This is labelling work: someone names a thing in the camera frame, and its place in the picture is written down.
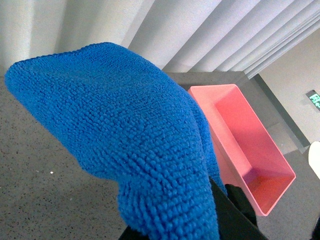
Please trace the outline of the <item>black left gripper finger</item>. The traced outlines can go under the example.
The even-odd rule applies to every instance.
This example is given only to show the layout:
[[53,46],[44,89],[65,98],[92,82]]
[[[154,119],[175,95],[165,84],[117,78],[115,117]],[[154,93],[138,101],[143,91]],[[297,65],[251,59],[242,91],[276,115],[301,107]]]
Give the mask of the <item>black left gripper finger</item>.
[[208,177],[119,184],[122,240],[264,240],[266,237]]
[[233,205],[253,224],[257,225],[257,216],[242,188],[232,184],[225,185],[227,196]]

